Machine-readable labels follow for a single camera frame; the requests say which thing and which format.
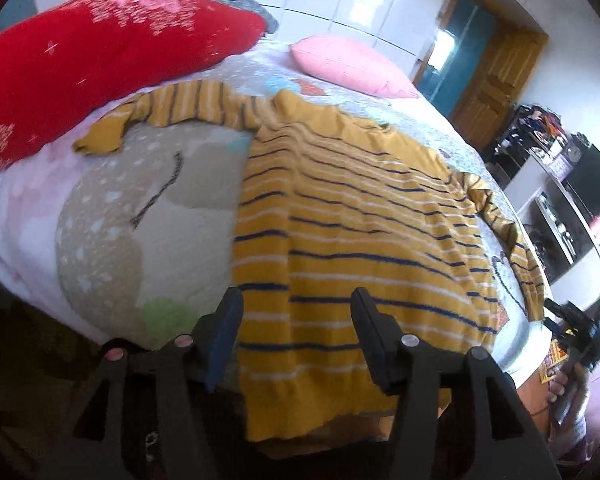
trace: bed sheet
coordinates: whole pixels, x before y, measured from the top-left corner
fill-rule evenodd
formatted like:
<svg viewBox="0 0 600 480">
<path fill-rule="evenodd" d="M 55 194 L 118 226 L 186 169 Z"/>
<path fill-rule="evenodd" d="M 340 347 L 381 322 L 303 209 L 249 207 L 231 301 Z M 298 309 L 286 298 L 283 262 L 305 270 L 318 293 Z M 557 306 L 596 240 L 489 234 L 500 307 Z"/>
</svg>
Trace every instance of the bed sheet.
<svg viewBox="0 0 600 480">
<path fill-rule="evenodd" d="M 250 52 L 231 56 L 210 70 L 181 80 L 199 77 L 220 78 L 245 94 L 272 95 L 281 88 L 290 88 L 311 102 L 337 104 L 347 112 L 394 124 L 400 131 L 437 149 L 450 166 L 479 174 L 492 189 L 498 189 L 475 150 L 462 141 L 425 99 L 388 102 L 314 80 L 298 72 L 286 44 L 261 41 Z M 78 184 L 86 175 L 111 163 L 107 157 L 75 155 L 71 143 L 122 101 L 94 111 L 37 155 L 0 173 L 0 282 L 23 300 L 97 342 L 119 334 L 111 333 L 106 323 L 85 319 L 89 316 L 79 314 L 67 300 L 58 274 L 56 247 L 61 235 L 58 227 L 62 210 Z M 216 130 L 215 135 L 222 137 L 224 133 Z M 235 141 L 227 137 L 221 142 Z M 508 218 L 515 218 L 504 193 L 496 194 L 496 204 Z M 498 297 L 509 317 L 496 338 L 492 354 L 519 384 L 539 365 L 548 347 L 548 337 L 540 324 L 526 321 L 520 288 L 499 241 L 486 224 L 482 225 L 482 235 L 498 277 Z"/>
</svg>

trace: pink surface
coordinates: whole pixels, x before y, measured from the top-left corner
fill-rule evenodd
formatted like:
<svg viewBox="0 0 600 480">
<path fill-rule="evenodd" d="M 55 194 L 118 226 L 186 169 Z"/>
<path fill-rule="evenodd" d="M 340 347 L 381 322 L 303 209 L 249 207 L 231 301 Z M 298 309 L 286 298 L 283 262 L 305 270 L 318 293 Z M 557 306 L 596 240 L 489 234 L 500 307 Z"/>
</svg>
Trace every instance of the pink surface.
<svg viewBox="0 0 600 480">
<path fill-rule="evenodd" d="M 359 41 L 318 34 L 291 46 L 303 72 L 357 92 L 384 98 L 417 98 L 406 74 Z"/>
</svg>

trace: red pillow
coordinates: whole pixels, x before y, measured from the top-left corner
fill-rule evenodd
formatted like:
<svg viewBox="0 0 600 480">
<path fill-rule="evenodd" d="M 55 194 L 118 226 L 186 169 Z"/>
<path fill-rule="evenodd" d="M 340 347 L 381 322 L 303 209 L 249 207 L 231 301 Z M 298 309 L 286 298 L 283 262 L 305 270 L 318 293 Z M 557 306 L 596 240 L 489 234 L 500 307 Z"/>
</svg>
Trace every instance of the red pillow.
<svg viewBox="0 0 600 480">
<path fill-rule="evenodd" d="M 249 50 L 259 15 L 211 0 L 70 0 L 0 34 L 0 170 L 91 111 Z"/>
</svg>

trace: metal bolt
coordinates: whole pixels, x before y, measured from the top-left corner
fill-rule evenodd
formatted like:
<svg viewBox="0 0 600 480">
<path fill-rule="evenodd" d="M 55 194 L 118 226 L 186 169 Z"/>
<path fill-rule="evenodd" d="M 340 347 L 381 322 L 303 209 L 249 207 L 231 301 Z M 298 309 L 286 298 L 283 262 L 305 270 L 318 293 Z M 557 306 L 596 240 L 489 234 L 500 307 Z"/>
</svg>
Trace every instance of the metal bolt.
<svg viewBox="0 0 600 480">
<path fill-rule="evenodd" d="M 471 355 L 474 356 L 476 359 L 480 359 L 480 361 L 482 361 L 489 357 L 489 352 L 487 352 L 481 346 L 474 346 L 473 348 L 471 348 Z"/>
<path fill-rule="evenodd" d="M 178 348 L 185 348 L 193 344 L 193 338 L 189 334 L 182 334 L 174 339 L 173 344 Z"/>
<path fill-rule="evenodd" d="M 404 346 L 408 346 L 408 347 L 418 346 L 420 344 L 420 340 L 418 339 L 418 336 L 413 335 L 413 334 L 403 335 L 402 338 L 400 339 L 400 341 Z"/>
<path fill-rule="evenodd" d="M 122 348 L 112 348 L 104 357 L 108 361 L 120 361 L 125 356 L 125 351 Z"/>
</svg>

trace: door panel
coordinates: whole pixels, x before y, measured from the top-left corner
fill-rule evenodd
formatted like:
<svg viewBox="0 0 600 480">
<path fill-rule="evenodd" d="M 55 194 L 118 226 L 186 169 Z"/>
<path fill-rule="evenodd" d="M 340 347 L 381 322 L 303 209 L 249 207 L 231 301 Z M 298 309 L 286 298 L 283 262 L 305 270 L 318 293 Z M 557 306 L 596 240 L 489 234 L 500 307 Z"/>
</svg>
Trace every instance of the door panel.
<svg viewBox="0 0 600 480">
<path fill-rule="evenodd" d="M 480 65 L 450 115 L 450 122 L 476 150 L 484 149 L 538 62 L 546 35 L 500 25 Z"/>
</svg>

